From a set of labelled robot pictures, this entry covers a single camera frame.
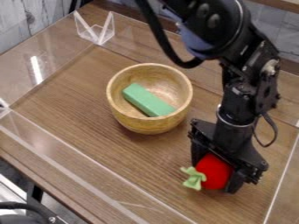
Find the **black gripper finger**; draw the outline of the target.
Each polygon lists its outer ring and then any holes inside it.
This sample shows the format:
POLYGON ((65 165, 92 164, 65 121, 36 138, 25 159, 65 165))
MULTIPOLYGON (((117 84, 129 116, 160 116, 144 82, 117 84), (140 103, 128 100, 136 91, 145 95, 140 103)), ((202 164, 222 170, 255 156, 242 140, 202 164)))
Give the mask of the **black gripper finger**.
POLYGON ((248 180, 248 175, 244 173, 242 170, 233 171, 230 177, 228 179, 228 183, 225 185, 225 192, 226 193, 236 193, 238 188, 248 180))
POLYGON ((209 152, 209 143, 202 140, 190 140, 190 164, 196 165, 209 152))

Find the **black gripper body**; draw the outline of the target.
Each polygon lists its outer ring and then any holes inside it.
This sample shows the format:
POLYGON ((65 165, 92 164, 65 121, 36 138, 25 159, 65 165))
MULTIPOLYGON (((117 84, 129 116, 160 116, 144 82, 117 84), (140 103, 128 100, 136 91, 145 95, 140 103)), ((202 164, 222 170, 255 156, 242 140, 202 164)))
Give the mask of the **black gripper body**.
POLYGON ((214 123, 200 119, 190 119, 188 138, 209 143, 209 152, 221 158, 233 171, 242 170, 246 182, 257 184, 263 172, 268 169, 268 162, 252 144, 252 124, 233 126, 220 119, 214 123))

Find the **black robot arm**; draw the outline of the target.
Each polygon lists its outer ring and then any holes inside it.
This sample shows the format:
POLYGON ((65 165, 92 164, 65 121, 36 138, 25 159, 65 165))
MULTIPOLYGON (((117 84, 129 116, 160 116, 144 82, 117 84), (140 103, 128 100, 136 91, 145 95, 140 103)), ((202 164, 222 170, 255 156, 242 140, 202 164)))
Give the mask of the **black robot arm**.
POLYGON ((257 183, 268 163, 253 147, 257 120, 276 107, 279 51, 250 22, 241 0, 160 0, 178 23, 181 41, 198 60, 217 60, 222 99, 217 121, 190 121, 190 162, 213 154, 232 168, 224 192, 257 183))

